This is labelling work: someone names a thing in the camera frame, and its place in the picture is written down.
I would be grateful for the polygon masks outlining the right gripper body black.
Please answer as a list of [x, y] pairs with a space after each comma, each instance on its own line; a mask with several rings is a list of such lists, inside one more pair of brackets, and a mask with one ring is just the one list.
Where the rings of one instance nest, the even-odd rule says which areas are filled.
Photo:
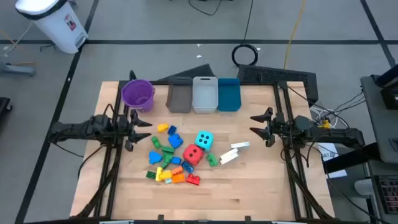
[[268, 115], [267, 121], [267, 128], [269, 131], [269, 136], [266, 139], [266, 146], [272, 147], [275, 143], [275, 136], [274, 134], [280, 135], [282, 133], [283, 125], [285, 124], [284, 114], [283, 112], [276, 112], [275, 118], [272, 119], [273, 109], [268, 107], [266, 110], [266, 115]]

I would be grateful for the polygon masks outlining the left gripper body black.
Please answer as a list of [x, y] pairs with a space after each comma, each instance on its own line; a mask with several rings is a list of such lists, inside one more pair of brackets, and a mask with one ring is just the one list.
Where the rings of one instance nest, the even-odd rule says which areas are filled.
[[136, 110], [131, 110], [130, 112], [130, 121], [128, 120], [126, 115], [119, 117], [119, 127], [121, 128], [121, 134], [124, 137], [127, 137], [125, 142], [125, 148], [127, 151], [133, 151], [134, 144], [138, 142], [137, 135], [134, 130], [135, 127], [135, 120], [136, 120], [137, 112]]

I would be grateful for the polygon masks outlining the large blue two-stud block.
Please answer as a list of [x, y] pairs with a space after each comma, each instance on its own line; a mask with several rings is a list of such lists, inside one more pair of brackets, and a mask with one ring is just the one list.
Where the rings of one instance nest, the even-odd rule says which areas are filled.
[[173, 134], [168, 137], [170, 145], [176, 149], [183, 144], [183, 139], [180, 137], [179, 134]]

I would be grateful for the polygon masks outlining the red foam die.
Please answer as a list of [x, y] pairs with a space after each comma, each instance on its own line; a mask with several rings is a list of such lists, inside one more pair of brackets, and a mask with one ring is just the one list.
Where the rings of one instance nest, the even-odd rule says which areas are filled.
[[204, 151], [194, 144], [187, 146], [183, 152], [183, 158], [192, 166], [197, 166], [203, 155]]

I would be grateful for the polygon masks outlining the cyan foam die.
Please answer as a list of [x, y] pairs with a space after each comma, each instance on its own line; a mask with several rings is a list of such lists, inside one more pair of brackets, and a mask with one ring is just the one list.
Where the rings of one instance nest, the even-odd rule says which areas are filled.
[[211, 132], [199, 131], [195, 139], [195, 145], [204, 149], [206, 152], [210, 152], [213, 141], [214, 135]]

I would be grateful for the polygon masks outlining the teal blue storage bin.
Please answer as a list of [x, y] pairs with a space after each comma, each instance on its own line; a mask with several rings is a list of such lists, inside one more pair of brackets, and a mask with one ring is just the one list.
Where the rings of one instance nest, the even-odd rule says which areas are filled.
[[240, 81], [237, 78], [218, 80], [218, 110], [235, 112], [241, 107]]

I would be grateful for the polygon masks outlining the black perforated panel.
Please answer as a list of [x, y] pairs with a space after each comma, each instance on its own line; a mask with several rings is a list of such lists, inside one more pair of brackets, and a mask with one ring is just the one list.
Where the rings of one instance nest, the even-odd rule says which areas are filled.
[[237, 78], [243, 82], [302, 82], [305, 87], [307, 99], [312, 106], [318, 101], [317, 77], [315, 73], [279, 68], [260, 67], [255, 65], [242, 65], [238, 69]]

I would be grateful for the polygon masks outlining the dark grey storage bin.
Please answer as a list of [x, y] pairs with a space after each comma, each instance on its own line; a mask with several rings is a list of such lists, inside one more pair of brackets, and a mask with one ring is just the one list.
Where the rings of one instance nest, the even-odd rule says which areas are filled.
[[191, 77], [170, 77], [166, 107], [171, 113], [189, 113], [192, 107]]

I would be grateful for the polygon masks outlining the white paper sheet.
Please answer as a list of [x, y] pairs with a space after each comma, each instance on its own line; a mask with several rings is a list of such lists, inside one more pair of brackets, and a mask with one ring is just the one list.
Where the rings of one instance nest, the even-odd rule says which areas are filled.
[[338, 151], [333, 143], [318, 143], [318, 149], [322, 153], [323, 161], [328, 161], [339, 156]]
[[327, 174], [326, 176], [331, 179], [335, 179], [335, 178], [340, 178], [340, 177], [346, 177], [347, 175], [348, 174], [345, 170], [339, 170], [339, 171], [331, 172], [331, 173]]

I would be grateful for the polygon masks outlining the white storage bin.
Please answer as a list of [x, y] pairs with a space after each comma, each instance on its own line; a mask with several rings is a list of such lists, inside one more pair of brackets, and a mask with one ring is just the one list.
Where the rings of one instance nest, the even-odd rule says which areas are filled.
[[216, 111], [218, 107], [218, 79], [216, 77], [195, 77], [192, 91], [192, 106], [196, 114]]

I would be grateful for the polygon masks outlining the black desk beam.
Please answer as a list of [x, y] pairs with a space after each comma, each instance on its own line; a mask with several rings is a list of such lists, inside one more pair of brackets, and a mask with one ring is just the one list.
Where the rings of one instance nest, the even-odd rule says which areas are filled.
[[376, 142], [340, 155], [323, 163], [325, 174], [343, 170], [358, 164], [364, 164], [369, 160], [380, 160], [379, 147]]

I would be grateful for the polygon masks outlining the grey side desk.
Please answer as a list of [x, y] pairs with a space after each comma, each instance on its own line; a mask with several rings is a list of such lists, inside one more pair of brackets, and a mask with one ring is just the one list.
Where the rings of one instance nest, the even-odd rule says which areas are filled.
[[381, 95], [382, 88], [375, 84], [372, 77], [362, 77], [360, 82], [380, 158], [385, 163], [398, 164], [398, 110], [386, 108]]

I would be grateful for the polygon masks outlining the white paper roll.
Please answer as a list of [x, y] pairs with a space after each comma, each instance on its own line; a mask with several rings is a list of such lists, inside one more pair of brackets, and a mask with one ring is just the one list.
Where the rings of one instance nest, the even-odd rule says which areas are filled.
[[358, 194], [367, 196], [374, 193], [373, 183], [371, 179], [357, 180], [354, 183], [354, 189]]

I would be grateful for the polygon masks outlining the black desk equipment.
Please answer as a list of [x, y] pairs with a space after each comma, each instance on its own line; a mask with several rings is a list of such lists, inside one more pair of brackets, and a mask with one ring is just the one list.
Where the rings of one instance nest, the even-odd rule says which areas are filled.
[[381, 96], [389, 110], [398, 110], [398, 64], [375, 77], [375, 84], [381, 87]]

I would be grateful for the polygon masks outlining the grey stand base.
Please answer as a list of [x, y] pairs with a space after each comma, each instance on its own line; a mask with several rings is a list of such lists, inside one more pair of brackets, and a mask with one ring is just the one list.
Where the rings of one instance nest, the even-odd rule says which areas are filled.
[[9, 63], [4, 63], [0, 61], [0, 73], [15, 73], [28, 75], [33, 77], [36, 75], [36, 71], [32, 67], [22, 66], [22, 65], [11, 65]]

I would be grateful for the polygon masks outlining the white pedal trash can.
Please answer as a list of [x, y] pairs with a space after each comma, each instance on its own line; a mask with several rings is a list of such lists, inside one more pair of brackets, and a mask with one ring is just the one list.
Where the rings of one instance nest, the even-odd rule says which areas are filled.
[[72, 8], [75, 4], [75, 0], [18, 0], [15, 9], [62, 52], [75, 54], [88, 40], [88, 33]]

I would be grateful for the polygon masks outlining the black keyboard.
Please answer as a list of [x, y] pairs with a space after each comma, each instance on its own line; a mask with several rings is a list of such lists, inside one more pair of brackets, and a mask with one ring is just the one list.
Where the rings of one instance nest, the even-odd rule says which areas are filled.
[[384, 212], [398, 215], [398, 175], [375, 175], [374, 178]]

